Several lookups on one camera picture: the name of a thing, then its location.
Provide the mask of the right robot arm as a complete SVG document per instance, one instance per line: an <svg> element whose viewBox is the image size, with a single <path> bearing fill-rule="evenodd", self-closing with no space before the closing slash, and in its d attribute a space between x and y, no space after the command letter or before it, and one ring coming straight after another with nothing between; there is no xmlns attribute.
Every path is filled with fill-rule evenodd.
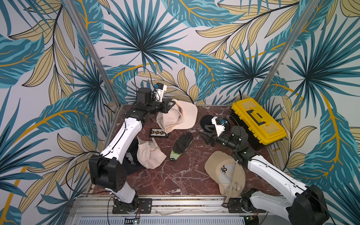
<svg viewBox="0 0 360 225"><path fill-rule="evenodd" d="M201 132L202 139L211 146L223 145L232 151L231 159L257 174L273 186L281 197L252 190L243 195L249 209L265 210L293 225L323 225L329 214L322 190L290 177L268 162L248 144L248 134L240 126L234 126L231 135Z"/></svg>

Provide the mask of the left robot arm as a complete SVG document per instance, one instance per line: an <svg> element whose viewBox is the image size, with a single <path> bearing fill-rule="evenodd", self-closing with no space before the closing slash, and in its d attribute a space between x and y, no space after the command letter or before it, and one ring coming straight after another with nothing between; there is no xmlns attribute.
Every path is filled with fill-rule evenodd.
<svg viewBox="0 0 360 225"><path fill-rule="evenodd" d="M133 203L136 191L127 183L123 167L126 152L137 134L143 129L149 115L167 113L175 105L170 99L163 99L167 86L157 83L154 89L140 88L136 100L126 113L124 122L110 144L100 156L89 159L91 182L111 192L122 203Z"/></svg>

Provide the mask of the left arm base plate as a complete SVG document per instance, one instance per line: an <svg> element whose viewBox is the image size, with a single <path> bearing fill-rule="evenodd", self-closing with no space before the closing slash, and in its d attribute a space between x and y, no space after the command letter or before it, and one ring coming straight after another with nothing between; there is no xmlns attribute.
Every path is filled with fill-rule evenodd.
<svg viewBox="0 0 360 225"><path fill-rule="evenodd" d="M112 214L150 214L152 210L151 198L134 199L132 203L124 203L115 199Z"/></svg>

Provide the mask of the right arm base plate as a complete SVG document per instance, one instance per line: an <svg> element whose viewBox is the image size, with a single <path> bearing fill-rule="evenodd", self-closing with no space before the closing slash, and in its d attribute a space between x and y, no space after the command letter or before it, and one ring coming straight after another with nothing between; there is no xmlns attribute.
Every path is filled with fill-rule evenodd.
<svg viewBox="0 0 360 225"><path fill-rule="evenodd" d="M229 213L266 213L265 210L256 209L249 200L243 198L230 198L223 206L228 209Z"/></svg>

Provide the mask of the cream Colorado cap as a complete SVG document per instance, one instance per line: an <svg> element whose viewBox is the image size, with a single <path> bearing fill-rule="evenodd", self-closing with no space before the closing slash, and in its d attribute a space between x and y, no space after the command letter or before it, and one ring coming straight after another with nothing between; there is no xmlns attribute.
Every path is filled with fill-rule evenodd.
<svg viewBox="0 0 360 225"><path fill-rule="evenodd" d="M137 137L138 152L137 160L146 169L155 169L159 167L166 159L166 154L163 153L156 143L154 138L151 141L144 141Z"/></svg>

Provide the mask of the navy black cap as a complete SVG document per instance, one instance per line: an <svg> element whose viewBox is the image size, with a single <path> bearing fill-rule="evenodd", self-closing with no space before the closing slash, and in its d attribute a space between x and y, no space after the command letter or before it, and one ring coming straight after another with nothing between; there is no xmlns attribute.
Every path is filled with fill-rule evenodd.
<svg viewBox="0 0 360 225"><path fill-rule="evenodd" d="M124 156L122 165L127 172L127 175L131 175L139 170L145 169L145 167L139 162L137 158L138 145L138 140L134 139Z"/></svg>

